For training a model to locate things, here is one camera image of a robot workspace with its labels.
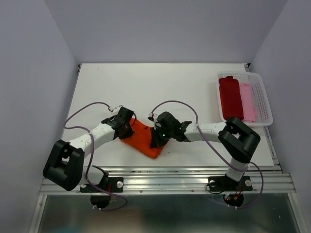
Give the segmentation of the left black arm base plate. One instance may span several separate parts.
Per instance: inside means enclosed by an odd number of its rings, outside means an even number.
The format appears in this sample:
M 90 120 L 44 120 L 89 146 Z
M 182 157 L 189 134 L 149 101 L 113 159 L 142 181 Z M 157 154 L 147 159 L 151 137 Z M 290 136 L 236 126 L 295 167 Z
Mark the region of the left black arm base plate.
M 110 193 L 122 193 L 123 192 L 123 177 L 103 177 L 96 188 L 86 184 L 84 187 L 80 187 L 81 193 L 101 193 L 100 189 Z

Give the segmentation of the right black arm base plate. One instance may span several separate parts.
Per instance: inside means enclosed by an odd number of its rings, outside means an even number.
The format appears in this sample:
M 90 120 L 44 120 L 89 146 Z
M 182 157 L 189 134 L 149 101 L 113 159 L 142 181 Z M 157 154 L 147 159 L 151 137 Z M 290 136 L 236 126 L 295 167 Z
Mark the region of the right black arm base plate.
M 249 176 L 242 176 L 240 181 L 234 181 L 227 176 L 212 176 L 208 178 L 207 188 L 213 192 L 229 192 L 229 191 L 252 191 L 252 182 Z

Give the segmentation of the orange t-shirt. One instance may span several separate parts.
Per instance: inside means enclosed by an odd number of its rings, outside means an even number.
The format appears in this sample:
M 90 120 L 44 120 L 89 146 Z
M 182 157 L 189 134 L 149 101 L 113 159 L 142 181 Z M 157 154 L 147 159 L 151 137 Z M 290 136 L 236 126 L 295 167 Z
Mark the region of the orange t-shirt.
M 152 135 L 151 135 L 151 127 L 141 123 L 139 120 L 132 118 L 130 121 L 132 126 L 132 129 L 134 131 L 134 134 L 126 139 L 122 139 L 121 141 L 145 156 L 156 159 L 164 149 L 164 147 L 160 148 L 151 148 L 151 140 L 152 140 Z

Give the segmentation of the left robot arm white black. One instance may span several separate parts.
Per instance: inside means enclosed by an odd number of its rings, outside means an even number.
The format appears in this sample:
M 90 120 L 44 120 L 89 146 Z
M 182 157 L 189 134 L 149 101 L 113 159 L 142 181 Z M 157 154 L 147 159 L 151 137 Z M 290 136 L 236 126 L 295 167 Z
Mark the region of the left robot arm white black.
M 83 167 L 87 156 L 93 155 L 103 144 L 134 134 L 131 126 L 134 115 L 132 110 L 121 106 L 93 130 L 87 129 L 86 134 L 70 141 L 56 141 L 43 168 L 43 177 L 67 191 L 73 190 L 86 174 Z

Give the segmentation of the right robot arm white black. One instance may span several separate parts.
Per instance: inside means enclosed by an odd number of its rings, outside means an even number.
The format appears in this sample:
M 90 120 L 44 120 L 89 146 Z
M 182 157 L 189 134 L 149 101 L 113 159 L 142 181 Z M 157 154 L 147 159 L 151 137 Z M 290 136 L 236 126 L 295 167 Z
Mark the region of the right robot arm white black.
M 178 142 L 218 142 L 231 155 L 228 170 L 224 176 L 224 185 L 235 189 L 251 162 L 260 142 L 260 136 L 236 117 L 226 122 L 199 124 L 192 121 L 179 122 L 171 113 L 160 115 L 150 113 L 148 119 L 154 123 L 151 128 L 151 148 L 160 148 L 170 139 Z

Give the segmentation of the white plastic basket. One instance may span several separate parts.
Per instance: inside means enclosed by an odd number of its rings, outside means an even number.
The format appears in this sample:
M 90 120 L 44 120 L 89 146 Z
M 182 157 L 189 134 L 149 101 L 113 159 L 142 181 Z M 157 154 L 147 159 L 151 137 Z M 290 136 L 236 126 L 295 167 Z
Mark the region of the white plastic basket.
M 272 125 L 273 116 L 262 78 L 260 75 L 252 72 L 220 71 L 216 74 L 216 90 L 221 120 L 225 121 L 221 106 L 219 79 L 227 76 L 233 76 L 233 79 L 236 79 L 239 84 L 246 83 L 250 87 L 253 106 L 257 112 L 257 119 L 255 122 L 246 122 L 245 124 L 252 128 Z

